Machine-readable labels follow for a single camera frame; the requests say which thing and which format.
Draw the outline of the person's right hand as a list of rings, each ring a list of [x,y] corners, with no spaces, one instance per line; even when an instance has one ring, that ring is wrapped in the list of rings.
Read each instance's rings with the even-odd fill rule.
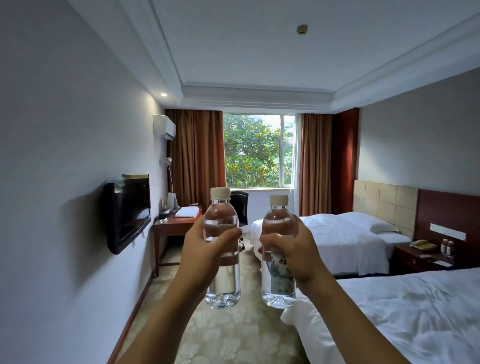
[[[323,263],[313,234],[305,226],[303,221],[296,215],[293,215],[295,221],[294,227],[297,234],[295,237],[295,252],[282,252],[286,258],[286,265],[293,274],[297,286],[301,292],[309,296],[315,283],[323,273],[328,272]]]

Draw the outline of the person's left hand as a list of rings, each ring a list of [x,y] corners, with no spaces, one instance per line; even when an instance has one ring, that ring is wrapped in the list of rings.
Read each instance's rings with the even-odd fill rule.
[[[215,278],[222,255],[227,251],[205,251],[204,216],[201,215],[185,235],[177,279],[190,296],[205,297]]]

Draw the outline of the clear plastic water bottle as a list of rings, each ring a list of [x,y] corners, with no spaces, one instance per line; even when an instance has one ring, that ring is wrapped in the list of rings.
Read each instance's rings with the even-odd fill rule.
[[[213,187],[211,205],[204,214],[203,239],[215,241],[223,232],[239,227],[237,213],[230,204],[228,187]],[[239,239],[232,241],[223,252],[218,272],[207,289],[206,303],[215,309],[235,306],[241,297]]]

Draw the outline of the labelled clear water bottle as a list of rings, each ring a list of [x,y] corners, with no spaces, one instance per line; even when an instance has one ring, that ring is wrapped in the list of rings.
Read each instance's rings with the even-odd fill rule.
[[[261,236],[278,234],[293,238],[297,234],[295,218],[288,210],[289,196],[273,194],[269,197],[270,209],[265,215]],[[296,283],[287,267],[285,255],[279,248],[262,247],[261,289],[262,299],[269,307],[286,309],[296,299]]]

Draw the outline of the person's left forearm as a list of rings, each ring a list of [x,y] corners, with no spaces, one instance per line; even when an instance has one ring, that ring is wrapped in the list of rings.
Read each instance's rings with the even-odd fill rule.
[[[183,333],[211,279],[207,271],[178,270],[117,364],[174,364]]]

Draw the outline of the person's right forearm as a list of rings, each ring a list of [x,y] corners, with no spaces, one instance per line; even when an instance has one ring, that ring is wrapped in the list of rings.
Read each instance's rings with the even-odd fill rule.
[[[298,281],[325,322],[345,364],[411,364],[328,270],[318,267]]]

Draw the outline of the black office chair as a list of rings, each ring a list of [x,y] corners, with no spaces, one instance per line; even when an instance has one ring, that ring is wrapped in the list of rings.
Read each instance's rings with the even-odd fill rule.
[[[235,209],[238,219],[238,226],[244,227],[248,225],[248,197],[246,191],[231,191],[230,204]]]

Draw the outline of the brown wooden desk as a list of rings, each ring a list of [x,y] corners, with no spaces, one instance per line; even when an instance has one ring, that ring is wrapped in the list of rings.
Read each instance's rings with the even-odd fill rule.
[[[199,208],[199,211],[195,217],[175,217],[171,215],[167,218],[165,223],[160,223],[156,221],[152,226],[153,234],[153,253],[154,253],[154,269],[152,272],[153,278],[159,276],[159,268],[161,266],[161,260],[165,256],[164,249],[160,249],[160,239],[168,239],[171,236],[184,236],[193,224],[200,218],[202,214],[202,209]]]

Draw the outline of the bed with white bedding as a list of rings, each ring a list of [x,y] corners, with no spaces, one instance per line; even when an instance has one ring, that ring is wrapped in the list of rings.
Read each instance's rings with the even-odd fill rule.
[[[480,267],[338,282],[411,364],[480,364]]]
[[[323,263],[335,276],[387,275],[393,245],[411,242],[398,233],[371,233],[333,214],[300,219],[313,234]]]

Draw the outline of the white sheer curtain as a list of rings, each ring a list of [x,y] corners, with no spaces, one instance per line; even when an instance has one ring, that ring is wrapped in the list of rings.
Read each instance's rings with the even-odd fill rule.
[[[302,143],[302,114],[295,114],[294,118],[294,133],[293,133],[293,148],[292,148],[292,178],[290,186],[290,202],[291,211],[294,215],[299,216],[300,212],[300,154]]]

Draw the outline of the brown curtain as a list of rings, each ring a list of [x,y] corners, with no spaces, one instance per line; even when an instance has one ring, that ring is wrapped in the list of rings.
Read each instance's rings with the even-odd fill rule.
[[[179,206],[197,203],[206,211],[211,188],[227,186],[223,112],[166,109],[165,114],[176,126],[175,138],[167,142],[169,192]]]
[[[299,214],[331,212],[332,121],[330,114],[301,114]]]

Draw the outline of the silver floor lamp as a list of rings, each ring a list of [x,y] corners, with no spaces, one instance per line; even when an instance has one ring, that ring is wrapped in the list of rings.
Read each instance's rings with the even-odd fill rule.
[[[164,163],[166,165],[167,171],[168,171],[168,177],[169,177],[169,184],[170,184],[170,193],[174,193],[174,188],[173,188],[173,179],[172,179],[172,172],[171,172],[171,167],[172,167],[172,158],[171,157],[166,157],[164,159]]]

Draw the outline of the window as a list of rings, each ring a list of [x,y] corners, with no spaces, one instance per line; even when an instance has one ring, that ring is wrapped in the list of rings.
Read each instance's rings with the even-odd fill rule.
[[[295,119],[293,115],[223,114],[227,186],[289,187],[297,134]]]

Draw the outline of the white pillow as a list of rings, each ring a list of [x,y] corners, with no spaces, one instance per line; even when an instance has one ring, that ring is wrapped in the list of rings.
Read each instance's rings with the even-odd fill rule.
[[[393,224],[365,213],[353,211],[353,212],[338,214],[337,217],[345,221],[351,222],[357,227],[363,228],[373,234],[383,234],[383,233],[400,234],[400,230]]]

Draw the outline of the beige padded headboard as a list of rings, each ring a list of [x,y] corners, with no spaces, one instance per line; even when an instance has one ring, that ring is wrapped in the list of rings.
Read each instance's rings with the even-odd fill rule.
[[[417,188],[356,179],[353,211],[388,222],[401,234],[413,238],[418,196]]]

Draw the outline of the white air conditioner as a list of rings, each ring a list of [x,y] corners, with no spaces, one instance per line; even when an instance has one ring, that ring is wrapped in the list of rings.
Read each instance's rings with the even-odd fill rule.
[[[154,114],[153,117],[153,136],[155,138],[164,138],[172,141],[176,137],[176,125],[166,115]]]

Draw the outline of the dark wooden nightstand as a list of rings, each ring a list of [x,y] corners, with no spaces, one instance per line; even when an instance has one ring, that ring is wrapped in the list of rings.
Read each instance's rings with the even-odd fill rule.
[[[408,243],[394,244],[389,259],[389,274],[392,276],[457,268],[453,258],[441,254],[438,249],[422,252]]]

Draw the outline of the dark red wooden headboard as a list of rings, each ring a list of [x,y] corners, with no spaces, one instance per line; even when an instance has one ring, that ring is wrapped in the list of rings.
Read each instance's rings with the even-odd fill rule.
[[[480,196],[419,189],[413,238],[451,240],[455,268],[480,268]]]

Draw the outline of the black wall-mounted television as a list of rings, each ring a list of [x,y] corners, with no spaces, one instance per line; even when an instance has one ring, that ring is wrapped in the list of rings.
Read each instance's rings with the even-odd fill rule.
[[[106,183],[100,207],[106,245],[119,255],[152,221],[149,175],[123,175]]]

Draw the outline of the white wall switch panel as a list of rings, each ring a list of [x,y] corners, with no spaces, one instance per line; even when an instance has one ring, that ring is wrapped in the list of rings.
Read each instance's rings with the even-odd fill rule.
[[[466,241],[466,238],[467,238],[467,235],[466,235],[465,232],[461,232],[461,231],[451,229],[451,228],[448,228],[448,227],[436,225],[434,223],[430,223],[429,229],[432,232],[442,234],[442,235],[446,235],[446,236],[449,236],[451,238],[461,240],[461,241]]]

